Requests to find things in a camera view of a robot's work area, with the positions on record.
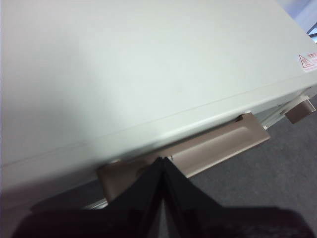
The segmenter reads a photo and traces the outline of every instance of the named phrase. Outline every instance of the beige plastic panel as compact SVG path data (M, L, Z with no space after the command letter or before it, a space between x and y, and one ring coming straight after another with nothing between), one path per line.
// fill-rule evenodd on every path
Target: beige plastic panel
M226 126L205 131L147 155L105 165L98 169L98 176L106 199L112 201L158 157L171 158L183 174L190 177L268 139L269 134L248 113Z

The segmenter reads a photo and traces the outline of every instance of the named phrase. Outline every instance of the warning label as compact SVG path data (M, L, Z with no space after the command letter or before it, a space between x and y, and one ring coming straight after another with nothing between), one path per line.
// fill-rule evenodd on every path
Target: warning label
M298 63L305 72L317 69L317 52L300 54L297 57Z

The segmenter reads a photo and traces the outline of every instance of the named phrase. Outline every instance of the black plastic part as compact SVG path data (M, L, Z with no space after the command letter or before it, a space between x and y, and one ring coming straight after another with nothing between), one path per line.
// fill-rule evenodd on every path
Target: black plastic part
M170 237L314 237L292 211L223 208L192 185L168 158L158 158L105 209L33 214L13 237L157 237L163 199Z

